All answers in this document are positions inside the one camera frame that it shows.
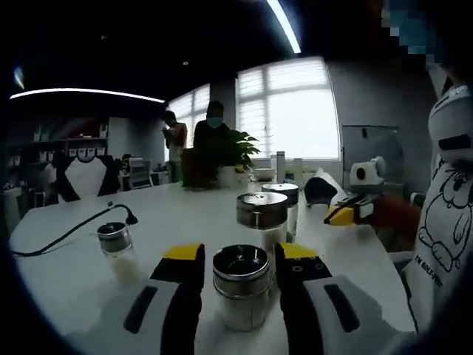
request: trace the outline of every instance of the person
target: person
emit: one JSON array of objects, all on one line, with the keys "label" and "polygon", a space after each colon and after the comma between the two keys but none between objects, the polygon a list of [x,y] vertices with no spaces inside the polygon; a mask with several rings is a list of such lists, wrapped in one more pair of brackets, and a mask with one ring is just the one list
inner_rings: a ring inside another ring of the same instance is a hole
[{"label": "person", "polygon": [[177,122],[176,115],[172,111],[165,111],[163,120],[169,127],[169,129],[163,128],[166,147],[169,149],[169,182],[176,183],[181,179],[181,155],[186,148],[187,126]]},{"label": "person", "polygon": [[195,126],[194,148],[207,150],[217,150],[227,138],[230,129],[223,123],[223,105],[219,101],[210,101],[207,108],[207,116],[204,121],[200,121]]},{"label": "person", "polygon": [[[432,179],[422,209],[408,206],[395,197],[382,196],[375,202],[372,215],[365,220],[374,227],[391,226],[399,230],[414,245],[412,258],[401,271],[401,279],[418,331],[429,327],[449,299],[473,249],[473,100],[470,91],[473,58],[468,46],[461,43],[463,35],[457,36],[471,30],[468,21],[464,21],[467,18],[459,18],[466,16],[467,11],[460,10],[463,8],[460,2],[453,3],[444,6],[430,2],[427,10],[414,17],[407,11],[392,11],[396,17],[391,16],[389,25],[397,28],[398,33],[407,31],[413,21],[424,21],[424,26],[433,24],[431,35],[436,36],[437,44],[433,51],[437,55],[435,61],[450,82],[444,86],[445,92],[429,116],[429,134],[435,153]],[[412,46],[417,46],[418,39],[412,40]],[[409,47],[409,38],[403,40]]]}]

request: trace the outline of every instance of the table surface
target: table surface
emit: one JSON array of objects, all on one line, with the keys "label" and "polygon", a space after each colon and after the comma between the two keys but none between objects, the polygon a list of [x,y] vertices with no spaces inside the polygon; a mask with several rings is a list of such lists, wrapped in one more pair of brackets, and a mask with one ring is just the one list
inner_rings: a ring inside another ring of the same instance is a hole
[{"label": "table surface", "polygon": [[[236,197],[259,191],[257,184],[241,190],[185,191],[179,184],[121,192],[103,197],[29,210],[10,244],[13,250],[35,251],[72,226],[105,209],[109,201],[124,203],[139,223],[130,226],[141,267],[151,274],[164,252],[181,243],[205,244],[203,309],[195,339],[200,354],[288,354],[287,336],[279,302],[258,331],[233,333],[217,315],[212,285],[212,256],[237,243],[258,244],[255,234],[237,224]],[[400,277],[375,232],[369,226],[333,227],[323,224],[326,206],[299,202],[296,242],[316,249],[333,275],[344,275],[371,295],[383,318],[400,331],[414,331]],[[76,231],[51,252],[18,258],[17,265],[33,299],[58,333],[88,331],[98,321],[103,305],[124,292],[118,285],[96,237],[97,228],[123,221],[115,209]]]}]

